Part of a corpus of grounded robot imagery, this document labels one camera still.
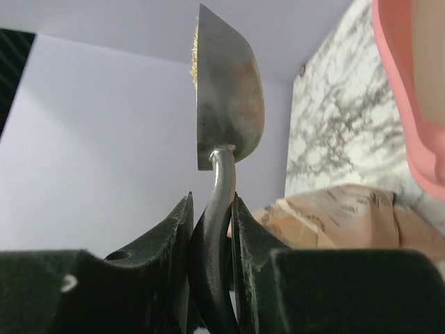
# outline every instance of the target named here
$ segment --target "white ceiling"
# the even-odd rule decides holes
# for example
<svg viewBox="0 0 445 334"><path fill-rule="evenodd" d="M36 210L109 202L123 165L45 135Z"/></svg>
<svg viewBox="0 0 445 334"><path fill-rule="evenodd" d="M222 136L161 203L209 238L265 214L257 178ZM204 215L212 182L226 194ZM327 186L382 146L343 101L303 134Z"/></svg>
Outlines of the white ceiling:
<svg viewBox="0 0 445 334"><path fill-rule="evenodd" d="M352 0L0 0L0 27L190 63L200 2L244 35L263 77L289 83Z"/></svg>

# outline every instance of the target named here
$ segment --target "hole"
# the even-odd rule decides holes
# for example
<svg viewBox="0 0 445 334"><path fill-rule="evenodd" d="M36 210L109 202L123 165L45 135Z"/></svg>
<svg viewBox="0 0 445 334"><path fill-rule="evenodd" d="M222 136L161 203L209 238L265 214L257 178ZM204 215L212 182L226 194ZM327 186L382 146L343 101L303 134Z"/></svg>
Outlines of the hole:
<svg viewBox="0 0 445 334"><path fill-rule="evenodd" d="M105 260L116 261L127 259L128 257L130 257L130 252L127 252L125 250L117 250L115 252L112 252L109 256L105 257Z"/></svg>
<svg viewBox="0 0 445 334"><path fill-rule="evenodd" d="M77 277L69 273L63 278L63 283L60 290L61 292L69 292L73 290L78 283L79 281L77 280Z"/></svg>

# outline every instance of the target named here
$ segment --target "paper bag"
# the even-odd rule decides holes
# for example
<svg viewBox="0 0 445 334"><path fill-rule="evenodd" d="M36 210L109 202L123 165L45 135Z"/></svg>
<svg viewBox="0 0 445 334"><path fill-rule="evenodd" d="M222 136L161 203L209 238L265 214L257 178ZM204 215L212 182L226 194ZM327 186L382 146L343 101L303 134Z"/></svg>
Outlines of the paper bag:
<svg viewBox="0 0 445 334"><path fill-rule="evenodd" d="M253 216L292 248L411 248L444 259L443 236L393 201L389 191L343 185L277 200Z"/></svg>

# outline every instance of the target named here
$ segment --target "scoop handle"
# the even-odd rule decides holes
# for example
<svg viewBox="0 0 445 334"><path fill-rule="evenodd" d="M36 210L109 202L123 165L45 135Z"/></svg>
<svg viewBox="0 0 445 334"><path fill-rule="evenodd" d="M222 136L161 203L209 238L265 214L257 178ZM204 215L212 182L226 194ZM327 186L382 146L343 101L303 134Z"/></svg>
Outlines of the scoop handle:
<svg viewBox="0 0 445 334"><path fill-rule="evenodd" d="M224 272L225 240L236 185L233 151L233 145L226 145L210 153L215 185L188 248L188 284L210 333L240 333Z"/></svg>

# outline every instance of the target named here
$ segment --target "metal spoon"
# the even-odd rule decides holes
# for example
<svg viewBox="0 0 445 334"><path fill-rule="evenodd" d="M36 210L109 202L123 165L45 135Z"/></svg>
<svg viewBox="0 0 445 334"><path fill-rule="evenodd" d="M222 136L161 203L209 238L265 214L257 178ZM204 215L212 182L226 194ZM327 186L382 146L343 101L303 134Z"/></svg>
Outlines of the metal spoon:
<svg viewBox="0 0 445 334"><path fill-rule="evenodd" d="M244 37L200 5L197 44L197 162L215 185L188 250L188 280L210 333L239 333L223 273L235 195L235 163L258 146L264 99L253 51Z"/></svg>

